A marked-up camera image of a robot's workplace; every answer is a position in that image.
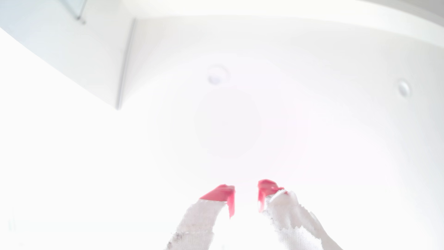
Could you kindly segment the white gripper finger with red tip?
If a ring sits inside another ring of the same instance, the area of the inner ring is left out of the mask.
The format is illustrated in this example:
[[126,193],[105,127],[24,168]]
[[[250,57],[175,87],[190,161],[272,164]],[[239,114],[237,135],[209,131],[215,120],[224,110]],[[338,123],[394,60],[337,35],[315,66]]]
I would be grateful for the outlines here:
[[185,212],[166,250],[209,250],[214,226],[224,210],[229,218],[235,213],[235,186],[222,184],[201,196]]
[[341,250],[314,213],[303,207],[293,191],[269,179],[258,181],[258,210],[286,250]]

